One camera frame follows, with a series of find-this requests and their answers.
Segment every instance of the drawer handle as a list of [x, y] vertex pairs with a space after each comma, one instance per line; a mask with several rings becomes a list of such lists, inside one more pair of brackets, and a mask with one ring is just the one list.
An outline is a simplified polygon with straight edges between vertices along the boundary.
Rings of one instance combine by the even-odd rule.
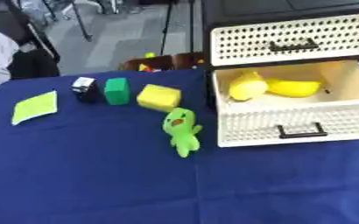
[[321, 124], [319, 122], [315, 122], [314, 125], [317, 128], [317, 132], [313, 133], [298, 133], [298, 134], [286, 134], [285, 129], [282, 125], [278, 125], [278, 130], [280, 132], [279, 138], [281, 139], [287, 139], [287, 138], [299, 138], [299, 137], [326, 137], [328, 135], [327, 132], [324, 131], [324, 129], [321, 127]]
[[272, 52], [287, 52], [287, 51], [296, 51], [296, 50], [309, 50], [319, 48], [314, 40], [311, 38], [307, 39], [307, 43], [304, 45], [277, 45], [275, 42], [270, 42], [270, 50]]

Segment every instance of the gray carpet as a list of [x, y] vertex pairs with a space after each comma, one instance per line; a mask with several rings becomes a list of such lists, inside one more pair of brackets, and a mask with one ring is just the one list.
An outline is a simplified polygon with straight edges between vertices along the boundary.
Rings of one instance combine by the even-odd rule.
[[[96, 8], [89, 5], [81, 5], [80, 9], [88, 32], [94, 36], [92, 42], [82, 37], [75, 18], [61, 19], [47, 30], [62, 57], [63, 75], [117, 70], [126, 60], [142, 58], [149, 52], [159, 54], [166, 5], [147, 6], [136, 14], [123, 10], [117, 15], [97, 14]], [[196, 1], [194, 11], [194, 48], [200, 51], [200, 1]], [[189, 25], [189, 4], [184, 0], [173, 7], [165, 54], [189, 52]]]

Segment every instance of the green cube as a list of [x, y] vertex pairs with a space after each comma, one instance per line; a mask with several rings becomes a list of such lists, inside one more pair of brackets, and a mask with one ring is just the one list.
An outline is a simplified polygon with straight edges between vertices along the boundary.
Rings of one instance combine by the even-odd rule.
[[129, 102], [130, 89], [126, 78], [114, 78], [106, 81], [104, 88], [106, 100], [110, 105], [124, 105]]

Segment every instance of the green cloth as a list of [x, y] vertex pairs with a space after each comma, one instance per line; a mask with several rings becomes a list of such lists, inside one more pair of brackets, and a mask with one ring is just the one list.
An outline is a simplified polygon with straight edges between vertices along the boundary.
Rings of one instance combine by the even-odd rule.
[[110, 105], [127, 104], [130, 100], [129, 82], [126, 78], [114, 78], [106, 81], [104, 88], [106, 100]]
[[18, 102], [12, 117], [12, 125], [23, 121], [57, 112], [57, 91], [40, 94]]

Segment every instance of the lemon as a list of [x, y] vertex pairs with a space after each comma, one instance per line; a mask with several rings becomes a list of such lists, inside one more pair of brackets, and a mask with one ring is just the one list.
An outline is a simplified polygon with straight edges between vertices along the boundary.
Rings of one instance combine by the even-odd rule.
[[268, 89], [267, 83], [257, 72], [243, 73], [231, 81], [229, 95], [237, 101], [247, 101], [263, 95]]

